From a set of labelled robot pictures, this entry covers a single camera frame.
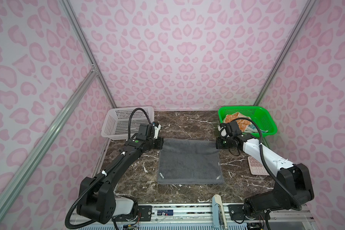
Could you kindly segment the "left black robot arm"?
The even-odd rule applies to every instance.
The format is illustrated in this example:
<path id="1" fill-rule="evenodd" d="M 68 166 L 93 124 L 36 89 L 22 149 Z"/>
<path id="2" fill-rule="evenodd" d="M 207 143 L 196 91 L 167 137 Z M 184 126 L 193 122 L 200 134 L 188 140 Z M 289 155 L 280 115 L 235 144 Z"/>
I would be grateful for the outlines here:
<path id="1" fill-rule="evenodd" d="M 136 201 L 115 197 L 115 187 L 143 153 L 163 148 L 163 138 L 158 136 L 160 129 L 161 125 L 157 122 L 141 124 L 139 131 L 125 142 L 120 155 L 109 166 L 93 178 L 83 179 L 79 197 L 72 205 L 70 214 L 76 210 L 78 215 L 89 219 L 87 224 L 106 224 L 112 217 L 130 214 L 136 207 Z"/>

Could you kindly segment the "grey towel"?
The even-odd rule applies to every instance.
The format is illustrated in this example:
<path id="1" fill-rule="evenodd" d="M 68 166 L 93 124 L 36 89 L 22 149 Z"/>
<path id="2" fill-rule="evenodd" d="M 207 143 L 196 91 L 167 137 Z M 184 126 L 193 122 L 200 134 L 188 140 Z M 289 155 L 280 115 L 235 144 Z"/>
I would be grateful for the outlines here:
<path id="1" fill-rule="evenodd" d="M 165 139 L 159 152 L 158 184 L 223 184 L 219 152 L 213 141 Z"/>

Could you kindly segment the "orange patterned towel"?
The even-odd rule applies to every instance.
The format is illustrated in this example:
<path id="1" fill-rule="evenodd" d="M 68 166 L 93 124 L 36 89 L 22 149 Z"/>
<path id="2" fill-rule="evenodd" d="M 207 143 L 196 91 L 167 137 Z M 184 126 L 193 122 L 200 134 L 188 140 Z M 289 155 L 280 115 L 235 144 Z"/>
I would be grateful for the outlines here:
<path id="1" fill-rule="evenodd" d="M 250 119 L 250 117 L 246 117 L 243 114 L 241 114 L 240 112 L 236 112 L 236 113 L 231 114 L 231 115 L 226 115 L 226 117 L 223 120 L 223 123 L 230 123 L 234 119 L 237 119 L 237 118 L 240 118 L 239 120 L 236 120 L 236 123 L 238 124 L 238 126 L 242 132 L 246 132 L 246 133 L 253 132 L 252 131 L 252 127 L 253 127 L 252 122 L 248 121 L 246 119 L 243 119 L 243 118 Z"/>

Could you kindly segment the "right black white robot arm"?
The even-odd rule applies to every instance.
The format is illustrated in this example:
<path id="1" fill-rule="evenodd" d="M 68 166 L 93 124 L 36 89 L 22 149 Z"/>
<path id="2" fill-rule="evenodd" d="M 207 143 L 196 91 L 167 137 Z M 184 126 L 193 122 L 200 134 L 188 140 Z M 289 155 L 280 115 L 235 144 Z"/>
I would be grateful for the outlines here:
<path id="1" fill-rule="evenodd" d="M 314 199 L 310 171 L 302 163 L 295 164 L 266 147 L 263 144 L 263 133 L 257 129 L 258 137 L 243 133 L 238 119 L 221 123 L 216 139 L 218 149 L 237 148 L 259 161 L 275 181 L 274 188 L 244 200 L 243 213 L 249 218 L 258 217 L 262 212 L 277 210 L 301 211 L 302 206 Z"/>

